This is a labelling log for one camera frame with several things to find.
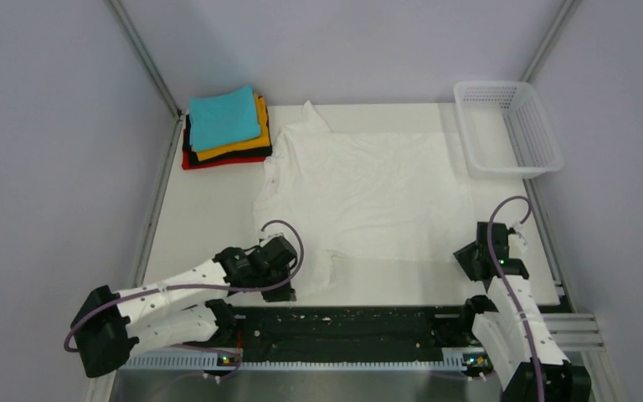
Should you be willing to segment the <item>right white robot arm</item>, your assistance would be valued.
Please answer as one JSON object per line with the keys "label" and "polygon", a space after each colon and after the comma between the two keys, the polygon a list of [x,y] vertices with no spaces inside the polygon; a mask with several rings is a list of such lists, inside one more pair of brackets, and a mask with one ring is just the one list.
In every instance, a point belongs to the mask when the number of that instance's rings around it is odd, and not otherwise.
{"label": "right white robot arm", "polygon": [[473,242],[454,257],[484,293],[466,299],[457,332],[481,345],[499,378],[502,401],[587,401],[592,381],[570,362],[549,332],[533,298],[528,270],[510,256],[505,224],[480,222]]}

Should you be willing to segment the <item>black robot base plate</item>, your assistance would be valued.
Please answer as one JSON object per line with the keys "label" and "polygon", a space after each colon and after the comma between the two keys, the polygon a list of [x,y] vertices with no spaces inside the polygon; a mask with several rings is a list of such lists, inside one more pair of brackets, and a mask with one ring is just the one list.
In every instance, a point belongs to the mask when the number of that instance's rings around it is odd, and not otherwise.
{"label": "black robot base plate", "polygon": [[479,346],[458,307],[233,307],[235,324],[203,342],[246,363],[439,362]]}

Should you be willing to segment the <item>white t shirt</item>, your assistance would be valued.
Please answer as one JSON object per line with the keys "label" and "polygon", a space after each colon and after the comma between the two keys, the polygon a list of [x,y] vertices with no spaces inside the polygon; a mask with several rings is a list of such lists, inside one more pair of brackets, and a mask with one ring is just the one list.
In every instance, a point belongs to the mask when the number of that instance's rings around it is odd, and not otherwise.
{"label": "white t shirt", "polygon": [[263,164],[255,227],[300,238],[293,286],[310,296],[336,285],[337,263],[446,263],[475,236],[467,179],[445,135],[335,132],[311,102],[284,125]]}

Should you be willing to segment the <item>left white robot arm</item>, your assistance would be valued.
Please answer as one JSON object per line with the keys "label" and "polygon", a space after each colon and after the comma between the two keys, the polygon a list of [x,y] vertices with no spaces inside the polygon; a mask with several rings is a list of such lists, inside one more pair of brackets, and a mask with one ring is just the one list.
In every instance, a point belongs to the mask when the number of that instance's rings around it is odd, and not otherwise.
{"label": "left white robot arm", "polygon": [[70,324],[64,350],[80,357],[85,375],[98,378],[130,358],[184,343],[224,346],[237,322],[227,298],[258,292],[266,301],[291,299],[291,279],[304,250],[282,235],[248,249],[228,247],[182,274],[113,291],[100,286]]}

